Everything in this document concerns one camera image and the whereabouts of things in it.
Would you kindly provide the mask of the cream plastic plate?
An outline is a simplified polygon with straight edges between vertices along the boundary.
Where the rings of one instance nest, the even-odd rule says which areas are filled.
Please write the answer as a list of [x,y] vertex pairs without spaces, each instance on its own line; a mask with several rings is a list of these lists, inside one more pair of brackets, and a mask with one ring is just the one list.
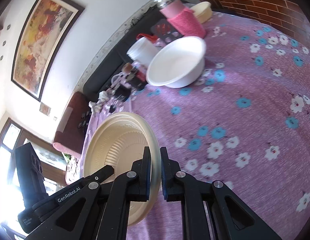
[[109,116],[94,132],[83,159],[82,175],[93,174],[105,165],[114,168],[106,181],[131,170],[134,161],[142,159],[144,148],[151,154],[150,198],[146,202],[133,202],[128,225],[143,220],[156,202],[161,181],[161,156],[156,136],[150,125],[139,115],[120,112]]

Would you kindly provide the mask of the black handheld device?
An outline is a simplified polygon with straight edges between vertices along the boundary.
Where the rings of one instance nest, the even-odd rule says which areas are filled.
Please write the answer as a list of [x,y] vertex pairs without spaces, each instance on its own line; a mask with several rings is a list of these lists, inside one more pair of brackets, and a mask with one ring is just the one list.
[[30,142],[15,150],[16,169],[26,209],[48,197],[44,185],[43,168]]

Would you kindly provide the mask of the wooden glass door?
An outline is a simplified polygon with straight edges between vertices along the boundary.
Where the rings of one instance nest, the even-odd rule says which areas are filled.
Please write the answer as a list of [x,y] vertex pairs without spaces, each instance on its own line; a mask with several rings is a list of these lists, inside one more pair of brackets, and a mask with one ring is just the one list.
[[61,152],[8,119],[0,129],[0,238],[24,239],[18,215],[65,187]]

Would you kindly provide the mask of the purple floral tablecloth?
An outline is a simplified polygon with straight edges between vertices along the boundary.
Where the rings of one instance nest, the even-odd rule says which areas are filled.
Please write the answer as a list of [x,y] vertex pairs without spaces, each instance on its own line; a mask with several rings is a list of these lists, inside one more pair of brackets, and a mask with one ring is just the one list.
[[256,20],[205,22],[205,69],[181,89],[146,86],[117,112],[142,116],[198,180],[221,180],[282,239],[310,218],[310,49]]

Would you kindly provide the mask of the crumpled white cloth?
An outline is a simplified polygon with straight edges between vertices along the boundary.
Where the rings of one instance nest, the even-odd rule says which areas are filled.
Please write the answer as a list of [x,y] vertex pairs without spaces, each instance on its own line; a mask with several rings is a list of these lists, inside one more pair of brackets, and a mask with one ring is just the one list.
[[101,112],[103,105],[109,101],[109,96],[106,91],[101,91],[99,93],[99,97],[97,102],[90,101],[88,103],[88,106],[90,107],[92,111],[92,115],[96,115]]

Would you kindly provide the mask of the black jar near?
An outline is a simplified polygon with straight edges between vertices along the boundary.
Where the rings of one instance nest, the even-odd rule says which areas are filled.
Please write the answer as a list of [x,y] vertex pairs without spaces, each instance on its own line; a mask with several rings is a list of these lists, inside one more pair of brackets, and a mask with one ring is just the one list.
[[111,85],[109,95],[115,100],[125,102],[131,95],[131,89],[122,84],[121,78],[118,78]]

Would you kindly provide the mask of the black sofa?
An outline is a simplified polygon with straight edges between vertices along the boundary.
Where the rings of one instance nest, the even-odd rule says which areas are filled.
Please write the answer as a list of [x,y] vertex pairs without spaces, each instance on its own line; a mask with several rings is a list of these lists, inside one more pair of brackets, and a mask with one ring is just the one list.
[[111,78],[120,72],[124,64],[133,62],[127,52],[137,41],[137,36],[139,34],[151,35],[151,27],[163,18],[164,15],[158,8],[151,7],[137,22],[129,27],[128,31],[115,43],[115,46],[83,85],[83,94],[87,101],[96,102],[99,93],[111,86]]

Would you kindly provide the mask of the black jar red label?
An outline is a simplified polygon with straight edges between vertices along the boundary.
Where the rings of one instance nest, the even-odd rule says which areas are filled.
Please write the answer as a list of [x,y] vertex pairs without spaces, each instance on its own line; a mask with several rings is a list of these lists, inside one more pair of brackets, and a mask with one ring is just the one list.
[[143,90],[147,85],[146,76],[130,63],[126,63],[123,66],[122,71],[126,74],[126,82],[137,91]]

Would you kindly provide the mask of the white foam bowl far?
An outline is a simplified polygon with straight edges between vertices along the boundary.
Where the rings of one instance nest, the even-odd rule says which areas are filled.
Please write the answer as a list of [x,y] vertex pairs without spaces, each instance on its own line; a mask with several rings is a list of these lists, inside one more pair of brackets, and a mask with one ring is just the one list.
[[166,45],[151,61],[147,82],[156,87],[183,88],[196,81],[205,66],[207,50],[202,38],[188,36]]

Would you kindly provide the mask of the white plastic jar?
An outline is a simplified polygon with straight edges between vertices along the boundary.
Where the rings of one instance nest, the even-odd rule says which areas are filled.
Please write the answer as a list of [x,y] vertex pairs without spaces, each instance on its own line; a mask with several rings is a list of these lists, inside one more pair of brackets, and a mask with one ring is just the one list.
[[138,61],[145,67],[148,67],[158,53],[159,49],[147,38],[142,37],[129,48],[126,54],[133,61]]

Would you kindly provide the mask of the black perforated phone stand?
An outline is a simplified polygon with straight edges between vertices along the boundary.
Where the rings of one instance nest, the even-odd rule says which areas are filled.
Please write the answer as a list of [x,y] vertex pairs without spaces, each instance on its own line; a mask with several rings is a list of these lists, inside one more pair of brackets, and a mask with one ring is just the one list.
[[154,26],[151,27],[151,31],[165,44],[170,44],[171,42],[183,37],[183,35],[166,19],[159,20]]

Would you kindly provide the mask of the pink sleeved glass bottle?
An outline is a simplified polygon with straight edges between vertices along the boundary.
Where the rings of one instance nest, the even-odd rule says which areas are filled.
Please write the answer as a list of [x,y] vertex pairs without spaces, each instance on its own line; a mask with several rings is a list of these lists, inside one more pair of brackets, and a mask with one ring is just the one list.
[[153,0],[166,20],[183,36],[204,38],[206,31],[181,0]]

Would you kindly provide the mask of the framed horse painting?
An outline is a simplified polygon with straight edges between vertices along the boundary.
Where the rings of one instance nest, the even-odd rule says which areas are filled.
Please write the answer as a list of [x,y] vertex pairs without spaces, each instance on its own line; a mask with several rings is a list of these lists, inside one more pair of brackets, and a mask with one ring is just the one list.
[[57,52],[84,7],[72,0],[36,0],[20,33],[11,81],[37,101]]

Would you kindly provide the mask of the cream bowl far corner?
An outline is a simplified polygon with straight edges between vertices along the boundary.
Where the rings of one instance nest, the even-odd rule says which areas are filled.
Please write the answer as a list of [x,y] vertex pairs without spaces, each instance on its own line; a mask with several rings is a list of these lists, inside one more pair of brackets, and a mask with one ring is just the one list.
[[212,17],[211,3],[207,1],[194,5],[190,10],[201,24],[207,22]]

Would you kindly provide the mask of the small wall picture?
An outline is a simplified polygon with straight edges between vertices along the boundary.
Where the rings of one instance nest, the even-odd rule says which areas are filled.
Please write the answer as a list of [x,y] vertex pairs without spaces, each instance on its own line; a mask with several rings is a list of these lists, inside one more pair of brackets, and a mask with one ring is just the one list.
[[39,106],[39,111],[46,115],[46,116],[49,116],[50,115],[50,112],[51,112],[51,108],[49,106],[47,106],[46,104],[44,104],[43,102],[40,103],[40,106]]

